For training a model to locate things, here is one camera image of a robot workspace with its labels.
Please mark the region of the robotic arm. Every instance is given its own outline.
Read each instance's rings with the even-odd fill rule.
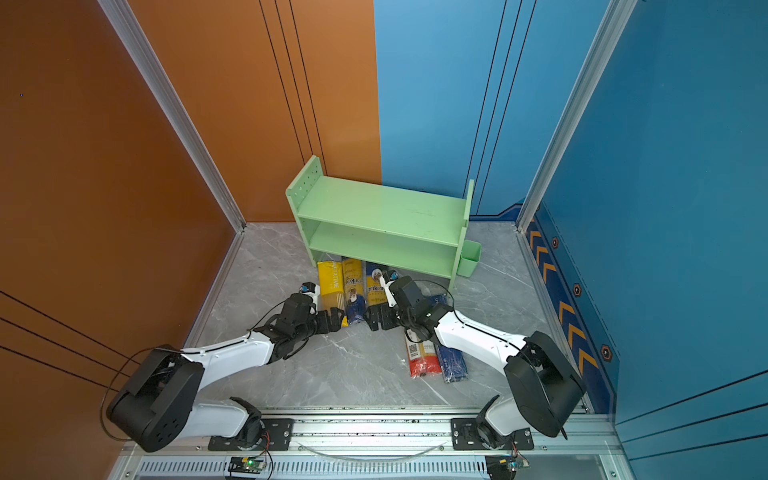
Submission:
[[[519,429],[533,427],[555,437],[584,395],[585,387],[552,339],[505,333],[477,323],[450,306],[431,305],[409,276],[394,270],[380,280],[388,303],[371,306],[371,329],[404,326],[420,340],[436,337],[503,372],[511,395],[496,397],[476,419],[478,434],[492,449],[505,445]],[[237,397],[198,402],[197,392],[243,369],[289,359],[316,333],[336,332],[343,312],[318,310],[319,288],[304,283],[266,325],[238,339],[210,346],[173,350],[158,347],[114,397],[107,417],[146,452],[177,438],[221,436],[249,449],[263,433],[261,413]]]

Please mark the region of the chevron pattern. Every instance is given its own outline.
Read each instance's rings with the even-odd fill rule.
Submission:
[[[601,364],[597,361],[598,357],[595,354],[597,350],[584,328],[574,299],[571,297],[571,291],[565,284],[562,274],[558,272],[557,262],[535,219],[528,226],[528,240],[531,255],[536,260],[552,306],[558,312],[563,334],[568,339],[568,346],[576,360],[579,373],[588,386],[595,410],[597,413],[609,413],[614,394],[608,386],[604,372],[601,371]]]

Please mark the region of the orange chevron arrow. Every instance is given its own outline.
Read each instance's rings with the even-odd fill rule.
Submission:
[[[576,315],[576,312],[574,312],[573,308],[568,305],[566,302],[560,302],[560,324],[563,324],[563,310],[568,311]]]
[[[558,269],[554,268],[554,265],[551,263],[544,262],[544,284],[547,284],[547,270],[552,270],[553,272],[557,272]]]
[[[531,232],[531,250],[533,250],[533,237],[541,237],[541,232]]]
[[[573,326],[573,324],[568,325],[568,345],[570,345],[571,348],[574,347],[574,333],[585,340],[587,339],[586,335],[584,335],[584,332]]]
[[[536,247],[536,265],[541,265],[539,260],[541,259],[541,253],[549,253],[546,247]]]
[[[579,349],[578,350],[578,371],[581,372],[582,375],[584,375],[584,361],[587,360],[589,363],[594,365],[596,369],[599,369],[598,363],[584,350]]]

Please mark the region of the top shelf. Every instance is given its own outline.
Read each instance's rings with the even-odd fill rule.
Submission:
[[[320,177],[298,216],[457,247],[466,200]]]

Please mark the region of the red package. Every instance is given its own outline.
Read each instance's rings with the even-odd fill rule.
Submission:
[[[435,351],[435,344],[429,340],[414,343],[409,338],[417,339],[418,337],[411,330],[406,330],[406,348],[408,350],[408,360],[411,364],[411,378],[417,379],[420,376],[442,373],[440,361]]]

